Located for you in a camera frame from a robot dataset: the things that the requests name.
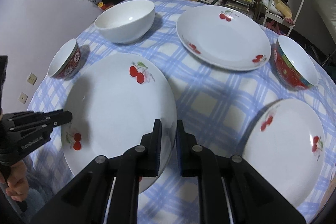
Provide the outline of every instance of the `shelf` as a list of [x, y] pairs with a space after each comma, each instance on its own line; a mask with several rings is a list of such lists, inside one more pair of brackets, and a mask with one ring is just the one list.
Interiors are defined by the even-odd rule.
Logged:
[[278, 22], [278, 23], [280, 23], [282, 25], [285, 25], [286, 27], [288, 27], [290, 29], [294, 28], [293, 24], [288, 23], [285, 19], [283, 19], [282, 17], [280, 17], [278, 15], [275, 15], [275, 14], [272, 14], [272, 13], [268, 13], [267, 12], [267, 8], [264, 5], [262, 5], [262, 6], [263, 6], [263, 11], [264, 11], [266, 17], [268, 17], [268, 18], [270, 18], [270, 19], [272, 19], [272, 20], [274, 20], [274, 21], [276, 21], [276, 22]]

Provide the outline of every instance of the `plate rim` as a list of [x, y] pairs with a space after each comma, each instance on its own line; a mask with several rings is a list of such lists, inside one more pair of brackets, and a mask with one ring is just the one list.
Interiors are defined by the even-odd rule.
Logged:
[[[193, 51], [186, 45], [186, 43], [185, 43], [184, 40], [182, 39], [182, 35], [181, 35], [181, 36], [179, 35], [179, 31], [177, 30], [177, 25], [178, 25], [178, 23], [179, 23], [179, 20], [180, 20], [181, 16], [182, 16], [184, 13], [186, 13], [186, 12], [189, 11], [189, 10], [192, 10], [192, 9], [194, 9], [194, 8], [199, 8], [199, 7], [207, 7], [207, 5], [199, 5], [199, 6], [192, 7], [192, 8], [190, 8], [190, 9], [184, 11], [184, 12], [179, 16], [179, 18], [177, 19], [176, 26], [175, 26], [175, 30], [176, 30], [176, 33], [177, 33], [178, 38], [180, 39], [182, 45], [183, 45], [183, 46], [184, 46], [190, 53], [192, 53], [194, 56], [196, 56], [197, 58], [201, 59], [202, 61], [204, 61], [204, 62], [206, 62], [206, 63], [208, 63], [208, 64], [214, 65], [214, 66], [219, 67], [219, 68], [222, 68], [222, 69], [233, 70], [233, 71], [252, 71], [252, 70], [259, 69], [259, 68], [263, 67], [264, 65], [266, 65], [266, 63], [268, 63], [268, 61], [270, 60], [271, 55], [272, 55], [272, 49], [271, 49], [271, 44], [270, 44], [270, 43], [269, 43], [269, 52], [268, 52], [268, 54], [267, 54], [267, 58], [266, 58], [265, 62], [262, 62], [262, 63], [260, 63], [259, 65], [254, 66], [253, 68], [245, 68], [245, 69], [242, 69], [242, 68], [236, 68], [236, 67], [232, 67], [232, 66], [223, 66], [223, 65], [220, 65], [220, 64], [218, 64], [218, 63], [216, 63], [216, 62], [213, 62], [213, 61], [211, 61], [211, 60], [208, 60], [208, 59], [202, 57], [202, 55], [196, 55], [195, 52], [193, 52]], [[239, 16], [243, 16], [243, 17], [248, 18], [248, 19], [251, 20], [254, 24], [256, 24], [258, 27], [260, 27], [256, 22], [254, 22], [252, 19], [250, 19], [248, 16], [244, 15], [243, 13], [241, 13], [241, 12], [239, 12], [239, 11], [237, 11], [237, 10], [228, 8], [228, 7], [225, 7], [225, 9], [229, 9], [229, 10], [231, 10], [231, 11], [235, 11], [235, 12], [237, 12], [237, 13], [239, 14]]]

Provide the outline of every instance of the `red patterned bowl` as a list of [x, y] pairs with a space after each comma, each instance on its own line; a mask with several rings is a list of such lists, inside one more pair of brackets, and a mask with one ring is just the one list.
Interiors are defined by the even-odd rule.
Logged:
[[280, 78], [295, 90], [306, 90], [319, 82], [309, 55], [293, 39], [279, 36], [273, 57]]
[[76, 69], [81, 51], [75, 38], [65, 43], [54, 56], [48, 69], [48, 76], [67, 78]]

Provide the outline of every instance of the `tablecloth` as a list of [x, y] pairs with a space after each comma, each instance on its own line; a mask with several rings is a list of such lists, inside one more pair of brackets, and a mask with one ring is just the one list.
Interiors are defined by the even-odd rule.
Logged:
[[[216, 68], [191, 55], [181, 44], [175, 30], [179, 16], [202, 5], [187, 0], [151, 0], [156, 17], [152, 28], [137, 43], [112, 44], [94, 26], [78, 37], [83, 68], [70, 80], [48, 76], [42, 81], [29, 105], [33, 111], [53, 111], [64, 106], [76, 79], [98, 60], [116, 52], [141, 55], [153, 62], [165, 75], [174, 93], [177, 115], [186, 132], [199, 144], [218, 155], [230, 156], [241, 148], [257, 117], [278, 99], [297, 98], [318, 114], [325, 132], [325, 160], [314, 190], [298, 208], [309, 221], [335, 172], [336, 163], [336, 86], [315, 62], [319, 84], [306, 91], [287, 90], [279, 82], [272, 62], [251, 72], [233, 72]], [[263, 28], [271, 44], [278, 35]], [[60, 128], [51, 141], [30, 154], [29, 169], [56, 193], [73, 177], [65, 161]], [[196, 178], [179, 175], [177, 156], [173, 156], [160, 178], [139, 195], [138, 223], [198, 223], [198, 186]]]

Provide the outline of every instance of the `screw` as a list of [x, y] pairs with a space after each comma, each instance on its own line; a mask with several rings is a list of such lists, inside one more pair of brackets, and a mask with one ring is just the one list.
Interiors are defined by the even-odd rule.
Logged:
[[146, 147], [144, 147], [143, 145], [138, 145], [135, 147], [135, 150], [137, 152], [144, 152], [146, 150]]
[[193, 146], [193, 150], [195, 152], [201, 152], [203, 150], [203, 147], [197, 144]]
[[234, 155], [234, 156], [232, 156], [232, 161], [235, 162], [235, 163], [240, 163], [240, 162], [242, 162], [242, 158], [239, 155]]
[[106, 158], [104, 156], [98, 156], [95, 158], [95, 162], [98, 164], [102, 164], [105, 160]]

